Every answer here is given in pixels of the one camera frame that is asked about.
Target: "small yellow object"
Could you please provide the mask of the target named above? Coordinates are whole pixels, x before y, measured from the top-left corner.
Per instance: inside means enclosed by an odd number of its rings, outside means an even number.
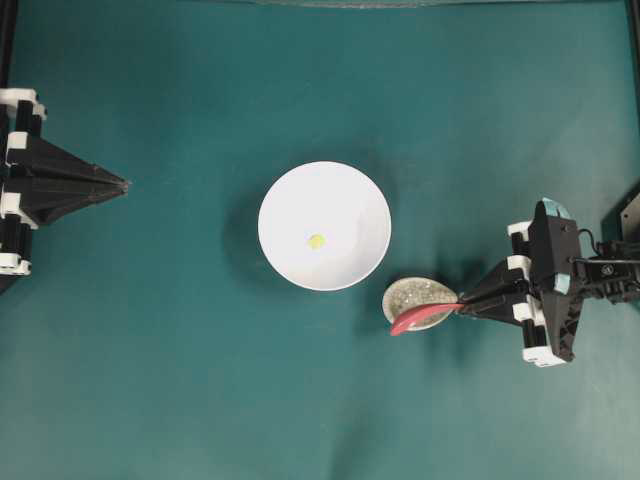
[[[319,248],[324,247],[325,243],[326,243],[326,240],[325,240],[324,236],[320,235],[319,233],[316,233],[315,235],[312,235],[311,238],[307,241],[307,244],[313,250],[317,250]]]

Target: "green mat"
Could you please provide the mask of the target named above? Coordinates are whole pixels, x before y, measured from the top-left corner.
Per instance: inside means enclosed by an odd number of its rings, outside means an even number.
[[[0,298],[0,478],[633,479],[638,310],[588,302],[576,361],[451,317],[391,338],[410,274],[469,288],[535,202],[594,227],[640,177],[625,4],[320,10],[22,2],[12,85],[43,136],[133,181],[37,232]],[[384,190],[393,236],[348,290],[256,239],[314,160]]]

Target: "silver glitter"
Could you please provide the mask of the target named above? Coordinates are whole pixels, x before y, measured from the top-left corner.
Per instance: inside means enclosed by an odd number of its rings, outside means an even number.
[[[431,303],[455,303],[458,296],[451,289],[435,280],[422,277],[403,278],[394,282],[384,293],[382,310],[389,322],[393,323],[401,313],[411,308]],[[409,328],[410,331],[433,327],[449,316],[451,312],[438,313],[425,318]]]

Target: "red spoon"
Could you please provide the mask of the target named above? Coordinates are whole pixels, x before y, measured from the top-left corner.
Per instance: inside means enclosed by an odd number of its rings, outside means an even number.
[[[426,317],[437,315],[438,313],[455,312],[462,307],[464,307],[462,303],[430,303],[410,308],[396,317],[391,327],[391,335],[395,337],[407,332],[414,324],[424,320]]]

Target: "screw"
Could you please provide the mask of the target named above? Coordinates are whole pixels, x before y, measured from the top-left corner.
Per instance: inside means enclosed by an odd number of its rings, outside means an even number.
[[[609,275],[613,275],[613,265],[603,265],[602,268],[600,269],[600,272],[602,272],[602,274],[605,277],[608,277]]]

